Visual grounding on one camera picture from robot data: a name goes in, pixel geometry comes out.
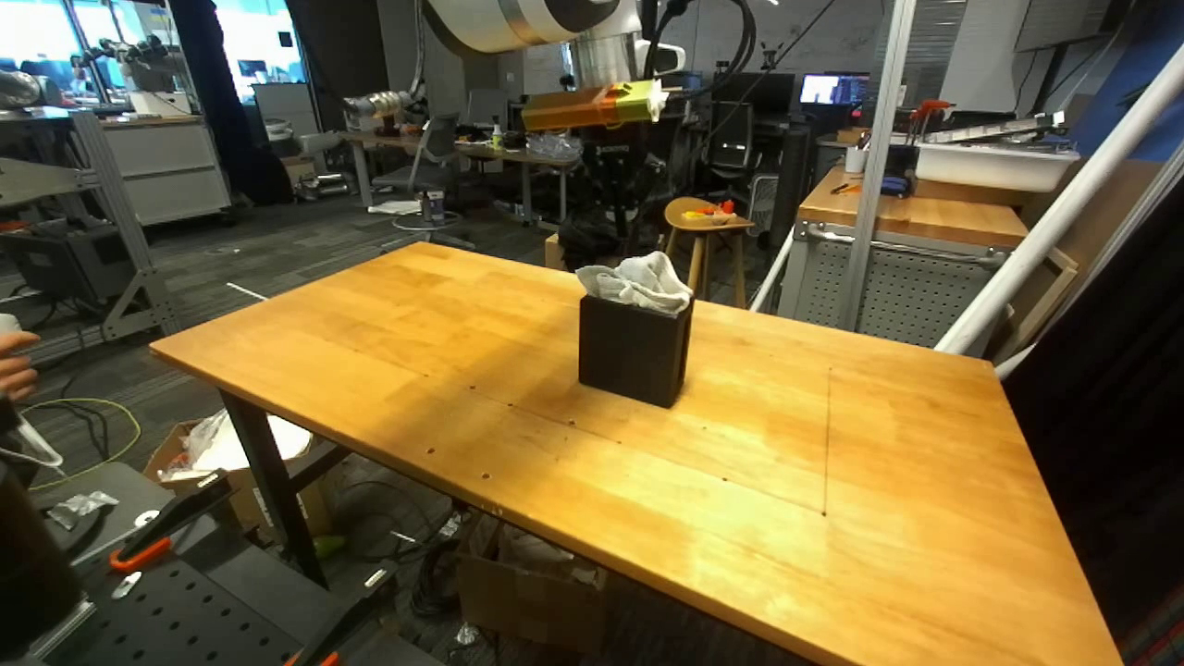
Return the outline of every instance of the metal rack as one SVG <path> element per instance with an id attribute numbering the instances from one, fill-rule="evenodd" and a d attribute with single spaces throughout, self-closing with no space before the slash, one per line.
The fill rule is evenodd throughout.
<path id="1" fill-rule="evenodd" d="M 0 213 L 38 209 L 38 204 L 52 202 L 66 214 L 81 214 L 86 213 L 81 195 L 92 193 L 105 218 L 117 229 L 117 242 L 123 242 L 128 267 L 132 267 L 123 293 L 100 313 L 100 324 L 86 324 L 71 335 L 45 337 L 33 350 L 33 361 L 49 362 L 49 361 L 61 361 L 81 350 L 111 345 L 111 340 L 123 340 L 132 335 L 176 331 L 176 319 L 169 313 L 169 293 L 163 290 L 163 282 L 153 267 L 144 229 L 132 223 L 132 209 L 128 209 L 128 195 L 117 183 L 117 167 L 116 167 L 116 157 L 105 140 L 100 118 L 87 113 L 55 116 L 55 118 L 0 116 L 0 126 L 17 130 L 17 134 L 33 134 L 38 144 L 52 144 L 49 140 L 52 134 L 66 134 L 66 144 L 74 153 L 71 162 L 5 160 Z"/>

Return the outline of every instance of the black box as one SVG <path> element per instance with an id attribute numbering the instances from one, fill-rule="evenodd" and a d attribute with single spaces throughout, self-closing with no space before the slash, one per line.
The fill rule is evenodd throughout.
<path id="1" fill-rule="evenodd" d="M 687 367 L 697 300 L 666 319 L 611 300 L 581 300 L 581 384 L 668 409 Z"/>

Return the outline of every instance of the floor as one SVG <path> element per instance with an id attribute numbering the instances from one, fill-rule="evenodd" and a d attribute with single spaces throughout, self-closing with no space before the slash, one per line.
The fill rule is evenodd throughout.
<path id="1" fill-rule="evenodd" d="M 478 253 L 539 264 L 549 229 L 514 223 L 509 209 L 487 204 L 451 223 Z M 153 264 L 163 274 L 181 326 L 249 309 L 254 298 L 277 298 L 322 274 L 356 267 L 393 253 L 410 235 L 387 218 L 361 214 L 356 202 L 318 202 L 238 213 L 233 223 L 181 223 L 153 229 Z M 750 284 L 764 255 L 750 253 Z M 21 324 L 45 331 L 71 326 L 71 313 L 12 300 Z M 123 459 L 144 470 L 149 454 L 176 421 L 196 421 L 218 412 L 218 398 L 156 362 L 149 337 L 76 351 L 42 367 L 38 399 L 26 417 L 66 454 L 61 475 L 86 475 L 105 459 Z M 338 507 L 338 542 L 322 542 L 330 590 L 345 599 L 359 595 L 359 580 L 376 565 L 397 565 L 402 580 L 397 631 L 436 654 L 439 663 L 557 663 L 529 643 L 478 636 L 457 643 L 457 610 L 449 590 L 425 590 L 420 547 L 449 517 L 449 498 L 436 498 L 406 479 L 397 479 L 367 459 L 346 459 L 325 479 L 325 498 Z M 614 590 L 602 643 L 565 663 L 799 663 L 748 632 L 736 632 L 706 615 L 697 615 L 651 590 L 621 580 Z"/>

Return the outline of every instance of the person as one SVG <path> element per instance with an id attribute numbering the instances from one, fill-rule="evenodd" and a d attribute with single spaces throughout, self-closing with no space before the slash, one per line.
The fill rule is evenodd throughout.
<path id="1" fill-rule="evenodd" d="M 0 335 L 0 394 L 7 399 L 26 399 L 38 390 L 38 367 L 31 361 L 31 350 L 38 345 L 38 335 Z"/>

